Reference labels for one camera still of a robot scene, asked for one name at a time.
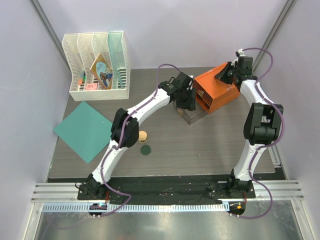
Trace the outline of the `clear drawer gold knob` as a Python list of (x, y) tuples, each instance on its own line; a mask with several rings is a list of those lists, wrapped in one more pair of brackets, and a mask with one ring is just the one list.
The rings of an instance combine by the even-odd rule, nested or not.
[(187, 109), (176, 108), (177, 112), (182, 116), (188, 125), (191, 125), (208, 114), (207, 110), (203, 110), (201, 107), (194, 111)]

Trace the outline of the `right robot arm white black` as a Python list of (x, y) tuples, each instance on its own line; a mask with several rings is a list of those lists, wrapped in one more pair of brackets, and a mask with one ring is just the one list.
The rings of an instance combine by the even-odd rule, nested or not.
[(236, 59), (229, 61), (215, 76), (226, 84), (234, 84), (250, 106), (243, 127), (243, 152), (222, 188), (233, 198), (251, 191), (253, 173), (262, 153), (279, 139), (283, 129), (284, 108), (265, 95), (252, 66), (253, 58), (240, 49), (236, 52)]

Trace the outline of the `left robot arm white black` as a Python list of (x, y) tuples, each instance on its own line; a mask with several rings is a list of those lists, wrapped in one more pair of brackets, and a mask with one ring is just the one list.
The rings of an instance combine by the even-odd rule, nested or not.
[(153, 93), (137, 105), (125, 110), (119, 108), (111, 126), (110, 142), (97, 168), (79, 186), (78, 199), (100, 200), (105, 198), (112, 172), (120, 158), (139, 139), (140, 125), (160, 108), (175, 102), (185, 110), (196, 109), (194, 78), (183, 72), (169, 81), (161, 82)]

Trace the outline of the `orange drawer box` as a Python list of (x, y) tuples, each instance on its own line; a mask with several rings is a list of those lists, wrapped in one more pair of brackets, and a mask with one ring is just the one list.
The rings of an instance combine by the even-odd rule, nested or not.
[[(196, 102), (205, 110), (208, 114), (216, 111), (224, 105), (230, 103), (240, 96), (240, 92), (234, 84), (226, 84), (215, 78), (227, 63), (223, 63), (199, 76), (193, 81), (193, 88), (196, 89)], [(197, 98), (197, 90), (204, 89), (213, 98), (211, 104), (207, 104), (205, 101), (199, 101)]]

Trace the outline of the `gold compact jar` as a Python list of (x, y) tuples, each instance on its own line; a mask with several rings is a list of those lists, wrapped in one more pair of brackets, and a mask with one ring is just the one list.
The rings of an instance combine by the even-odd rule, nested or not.
[(140, 131), (139, 131), (139, 135), (138, 135), (138, 142), (139, 142), (140, 144), (144, 144), (144, 143), (147, 142), (147, 140), (148, 140), (148, 134), (147, 134), (147, 132), (144, 131), (144, 130), (140, 130)]

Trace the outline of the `dark green round lid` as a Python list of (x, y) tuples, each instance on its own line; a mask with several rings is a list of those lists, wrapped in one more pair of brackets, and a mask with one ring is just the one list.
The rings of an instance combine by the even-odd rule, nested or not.
[(144, 156), (149, 155), (151, 153), (151, 147), (149, 145), (143, 145), (140, 148), (140, 153)]

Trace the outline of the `illustrated book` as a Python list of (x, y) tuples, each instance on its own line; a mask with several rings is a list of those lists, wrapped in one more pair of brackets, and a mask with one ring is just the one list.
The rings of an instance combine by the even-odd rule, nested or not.
[(91, 65), (90, 72), (95, 76), (97, 80), (99, 80), (104, 89), (112, 89), (113, 70), (101, 53), (97, 55), (96, 59)]

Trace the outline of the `teal folder in organizer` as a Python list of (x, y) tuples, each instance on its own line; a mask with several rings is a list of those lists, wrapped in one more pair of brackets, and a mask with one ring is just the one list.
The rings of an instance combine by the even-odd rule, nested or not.
[(127, 82), (127, 70), (124, 58), (122, 38), (123, 32), (121, 31), (111, 31), (108, 33), (107, 38), (113, 76), (115, 77), (116, 89), (125, 89)]

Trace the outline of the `white mesh file organizer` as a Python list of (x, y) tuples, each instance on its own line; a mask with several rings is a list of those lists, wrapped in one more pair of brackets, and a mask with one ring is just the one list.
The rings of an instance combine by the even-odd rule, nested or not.
[(62, 48), (74, 101), (129, 98), (131, 68), (123, 31), (67, 33)]

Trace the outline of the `pink sticky note pad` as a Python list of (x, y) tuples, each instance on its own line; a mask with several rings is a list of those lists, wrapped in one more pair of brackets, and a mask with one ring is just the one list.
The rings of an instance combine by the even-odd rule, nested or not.
[(98, 89), (97, 83), (88, 83), (85, 88), (86, 91), (96, 91), (97, 89)]

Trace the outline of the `teal cutting mat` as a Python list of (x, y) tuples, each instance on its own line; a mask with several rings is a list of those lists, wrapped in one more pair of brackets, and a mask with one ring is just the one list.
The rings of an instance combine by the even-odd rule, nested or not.
[(82, 101), (53, 132), (85, 163), (90, 163), (109, 143), (112, 122)]

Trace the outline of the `orange green markers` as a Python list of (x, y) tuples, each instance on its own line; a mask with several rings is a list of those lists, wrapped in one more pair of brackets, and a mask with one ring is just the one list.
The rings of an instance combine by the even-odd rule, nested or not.
[(86, 72), (82, 70), (78, 76), (78, 85), (82, 85), (86, 82)]

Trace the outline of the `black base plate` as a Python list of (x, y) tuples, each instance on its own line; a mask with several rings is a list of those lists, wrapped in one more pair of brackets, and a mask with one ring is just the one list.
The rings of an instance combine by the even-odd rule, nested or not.
[(87, 179), (77, 187), (77, 199), (105, 200), (109, 196), (112, 201), (119, 201), (123, 197), (120, 192), (130, 194), (132, 201), (140, 204), (148, 200), (165, 202), (169, 197), (182, 200), (194, 200), (196, 197), (202, 200), (256, 197), (252, 185), (248, 191), (227, 190), (223, 177), (224, 175), (113, 177), (107, 184), (115, 191), (111, 191), (102, 183), (94, 183), (92, 179)]

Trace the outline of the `aluminium rail frame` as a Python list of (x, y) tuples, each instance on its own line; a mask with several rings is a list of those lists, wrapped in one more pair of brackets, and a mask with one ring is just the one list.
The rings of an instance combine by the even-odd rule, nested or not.
[(221, 177), (118, 177), (101, 199), (83, 179), (38, 183), (26, 240), (317, 240), (297, 180), (228, 193)]

